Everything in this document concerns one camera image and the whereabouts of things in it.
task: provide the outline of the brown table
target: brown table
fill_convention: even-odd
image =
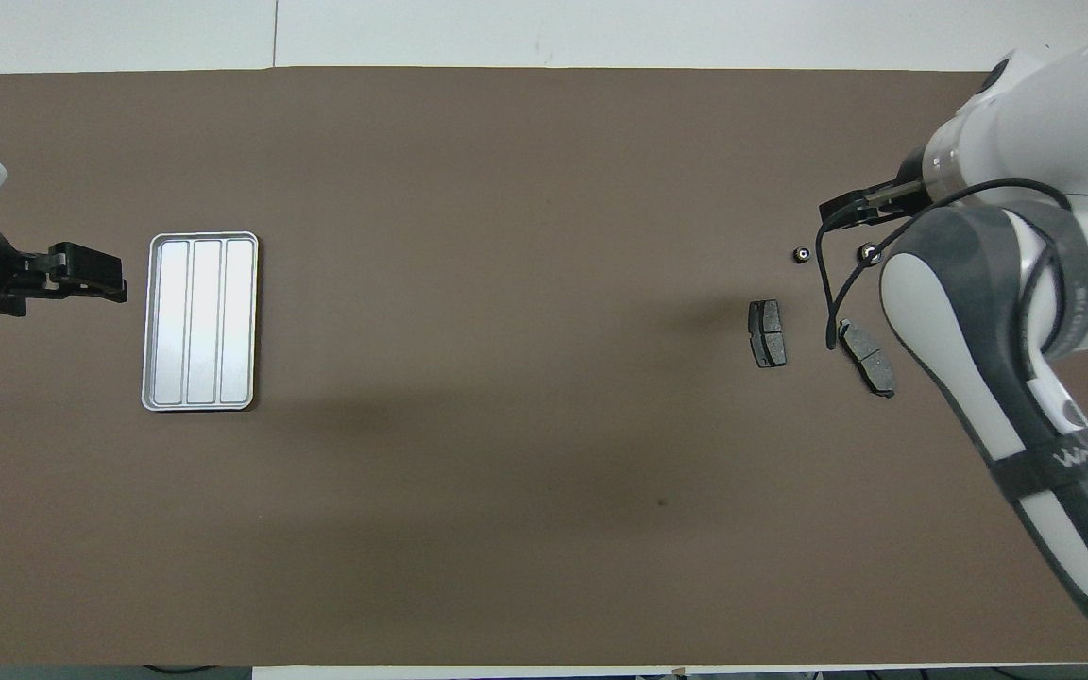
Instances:
[[[978,81],[0,75],[0,227],[133,285],[0,318],[0,663],[1088,662],[877,276],[891,400],[790,259]],[[148,412],[147,245],[208,230],[262,239],[258,404]]]

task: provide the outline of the white floor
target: white floor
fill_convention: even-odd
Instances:
[[[1015,47],[1046,61],[1085,44],[1088,0],[0,0],[0,73],[394,64],[988,70]],[[678,666],[284,667],[255,677],[664,675]]]

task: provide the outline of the velcro strap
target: velcro strap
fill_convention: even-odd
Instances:
[[[1048,440],[989,466],[1010,503],[1088,479],[1088,426]]]

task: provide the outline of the metal tray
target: metal tray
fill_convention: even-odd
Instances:
[[[150,242],[141,404],[238,410],[255,397],[259,238],[160,233]]]

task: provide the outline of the silver rectangular tray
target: silver rectangular tray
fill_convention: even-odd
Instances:
[[[250,405],[258,283],[254,233],[153,237],[141,375],[147,409],[238,410]]]

